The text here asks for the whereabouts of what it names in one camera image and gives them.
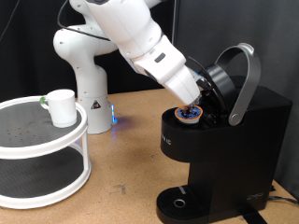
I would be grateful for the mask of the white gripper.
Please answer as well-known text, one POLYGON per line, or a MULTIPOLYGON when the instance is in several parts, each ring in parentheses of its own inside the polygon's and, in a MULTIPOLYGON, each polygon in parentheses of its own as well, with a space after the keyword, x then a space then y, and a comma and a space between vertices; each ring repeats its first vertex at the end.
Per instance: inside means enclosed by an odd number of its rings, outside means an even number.
POLYGON ((165 65, 163 67, 163 86, 187 105, 186 113, 190 114, 194 106, 201 106, 202 99, 198 98, 200 90, 192 76, 191 70, 185 65, 165 65))

